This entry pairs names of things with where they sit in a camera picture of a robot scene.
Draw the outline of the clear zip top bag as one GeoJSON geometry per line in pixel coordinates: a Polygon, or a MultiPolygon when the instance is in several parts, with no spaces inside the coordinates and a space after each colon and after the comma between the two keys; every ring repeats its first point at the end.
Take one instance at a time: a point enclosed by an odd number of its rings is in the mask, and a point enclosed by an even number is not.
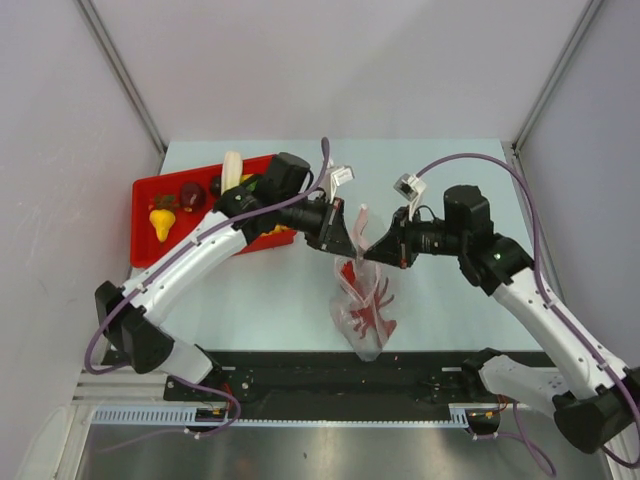
{"type": "Polygon", "coordinates": [[[363,204],[350,233],[356,257],[334,261],[338,289],[329,305],[335,327],[363,362],[375,361],[397,328],[397,321],[385,316],[395,300],[390,279],[379,264],[364,258],[371,246],[365,237],[368,223],[369,208],[363,204]]]}

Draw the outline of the red toy lobster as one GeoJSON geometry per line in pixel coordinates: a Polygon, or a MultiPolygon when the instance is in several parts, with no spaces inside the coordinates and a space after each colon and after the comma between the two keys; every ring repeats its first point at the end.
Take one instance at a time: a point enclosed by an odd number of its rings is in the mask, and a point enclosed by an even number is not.
{"type": "Polygon", "coordinates": [[[347,338],[371,339],[384,347],[397,327],[396,320],[382,314],[395,299],[388,293],[389,278],[374,262],[346,260],[336,268],[339,289],[331,303],[335,325],[347,338]]]}

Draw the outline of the dark purple plum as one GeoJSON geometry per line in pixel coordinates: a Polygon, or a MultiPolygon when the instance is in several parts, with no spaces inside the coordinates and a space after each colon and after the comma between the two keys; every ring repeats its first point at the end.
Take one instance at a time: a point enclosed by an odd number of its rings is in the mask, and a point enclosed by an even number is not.
{"type": "Polygon", "coordinates": [[[220,197],[222,194],[222,178],[220,175],[214,176],[209,184],[209,192],[213,197],[220,197]]]}

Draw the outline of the yellow bell pepper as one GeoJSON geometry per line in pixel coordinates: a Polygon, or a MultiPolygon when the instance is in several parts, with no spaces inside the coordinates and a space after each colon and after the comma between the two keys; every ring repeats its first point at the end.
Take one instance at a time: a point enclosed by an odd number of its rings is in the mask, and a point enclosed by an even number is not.
{"type": "Polygon", "coordinates": [[[154,228],[156,239],[160,243],[164,243],[167,240],[175,221],[175,214],[171,210],[155,209],[149,214],[149,222],[154,228]]]}

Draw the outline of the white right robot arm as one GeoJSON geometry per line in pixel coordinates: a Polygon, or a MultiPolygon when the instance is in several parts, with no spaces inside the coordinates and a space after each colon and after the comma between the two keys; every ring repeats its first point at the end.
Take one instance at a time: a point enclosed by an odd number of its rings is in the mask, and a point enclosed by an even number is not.
{"type": "Polygon", "coordinates": [[[399,208],[365,259],[405,269],[421,254],[456,258],[466,280],[508,310],[557,369],[543,372],[486,348],[464,362],[463,393],[473,401],[504,395],[552,418],[579,451],[603,448],[639,414],[638,369],[587,332],[536,278],[534,260],[525,250],[495,232],[489,201],[478,187],[451,187],[443,203],[443,218],[430,221],[399,208]]]}

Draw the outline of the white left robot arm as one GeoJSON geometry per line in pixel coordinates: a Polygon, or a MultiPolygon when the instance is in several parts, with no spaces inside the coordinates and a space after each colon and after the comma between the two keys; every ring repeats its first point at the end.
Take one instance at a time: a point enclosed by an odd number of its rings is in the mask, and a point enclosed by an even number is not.
{"type": "Polygon", "coordinates": [[[315,183],[309,164],[281,152],[263,174],[226,190],[199,224],[160,260],[116,286],[106,281],[95,292],[99,333],[138,374],[162,371],[186,381],[197,398],[221,387],[219,365],[201,347],[176,338],[162,325],[176,301],[229,257],[276,226],[302,233],[309,247],[343,257],[356,250],[344,221],[339,186],[353,179],[349,166],[323,161],[315,183]]]}

